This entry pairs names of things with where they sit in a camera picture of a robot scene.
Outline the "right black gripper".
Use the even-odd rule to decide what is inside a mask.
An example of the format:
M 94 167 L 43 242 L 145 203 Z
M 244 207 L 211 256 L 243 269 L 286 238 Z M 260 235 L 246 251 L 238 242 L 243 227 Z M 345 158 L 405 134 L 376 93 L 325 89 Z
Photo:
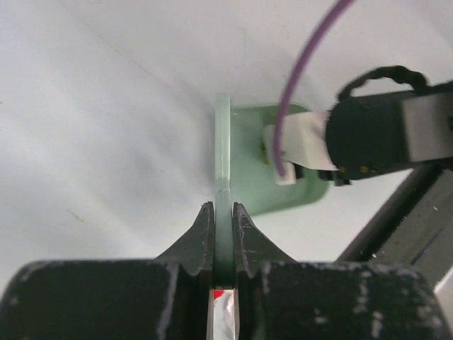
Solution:
M 408 91 L 353 96 L 370 80 L 390 79 Z M 403 66 L 378 67 L 347 84 L 326 123 L 335 169 L 320 170 L 337 186 L 420 165 L 452 169 L 452 82 L 430 85 Z

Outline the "small green hand brush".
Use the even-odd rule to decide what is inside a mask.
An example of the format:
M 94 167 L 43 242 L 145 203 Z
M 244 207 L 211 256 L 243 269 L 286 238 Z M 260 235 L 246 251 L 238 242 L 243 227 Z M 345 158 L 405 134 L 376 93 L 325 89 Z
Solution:
M 214 113 L 215 246 L 213 282 L 218 288 L 234 286 L 234 233 L 231 200 L 231 101 L 219 93 Z

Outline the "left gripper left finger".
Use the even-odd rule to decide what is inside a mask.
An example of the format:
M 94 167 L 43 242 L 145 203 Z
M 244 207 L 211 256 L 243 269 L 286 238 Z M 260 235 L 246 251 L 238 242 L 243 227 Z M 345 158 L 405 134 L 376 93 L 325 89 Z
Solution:
M 214 206 L 155 259 L 24 265 L 1 297 L 2 339 L 206 339 Z

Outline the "green paper scrap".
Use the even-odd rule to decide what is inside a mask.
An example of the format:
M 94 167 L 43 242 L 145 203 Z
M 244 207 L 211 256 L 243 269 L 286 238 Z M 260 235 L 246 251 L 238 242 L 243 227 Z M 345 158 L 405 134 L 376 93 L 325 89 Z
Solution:
M 266 146 L 265 146 L 264 140 L 261 140 L 261 141 L 260 141 L 259 150 L 260 150 L 260 158 L 261 158 L 261 161 L 264 163 L 264 165 L 269 165 L 270 162 L 269 162 L 269 159 L 268 159 L 267 148 L 266 148 Z

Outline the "red grey paper scrap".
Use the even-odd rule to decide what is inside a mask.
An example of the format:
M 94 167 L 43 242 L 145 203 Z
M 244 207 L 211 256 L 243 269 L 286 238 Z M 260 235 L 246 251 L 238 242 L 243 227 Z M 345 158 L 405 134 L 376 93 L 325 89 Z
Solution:
M 213 339 L 236 338 L 234 290 L 214 290 L 212 326 Z

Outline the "green plastic dustpan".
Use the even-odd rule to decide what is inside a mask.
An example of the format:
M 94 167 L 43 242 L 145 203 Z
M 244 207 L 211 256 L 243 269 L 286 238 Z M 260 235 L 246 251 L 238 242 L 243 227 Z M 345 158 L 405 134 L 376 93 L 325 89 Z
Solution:
M 264 127 L 275 123 L 277 111 L 275 103 L 231 107 L 231 199 L 244 204 L 252 216 L 315 203 L 329 189 L 328 182 L 308 169 L 295 184 L 276 184 L 273 168 L 261 161 L 259 147 Z

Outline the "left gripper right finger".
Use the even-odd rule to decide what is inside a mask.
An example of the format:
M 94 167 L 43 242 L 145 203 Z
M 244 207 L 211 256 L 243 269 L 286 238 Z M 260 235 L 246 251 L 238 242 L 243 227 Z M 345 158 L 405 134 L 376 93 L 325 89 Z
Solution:
M 419 272 L 398 263 L 297 262 L 233 207 L 240 339 L 448 339 Z

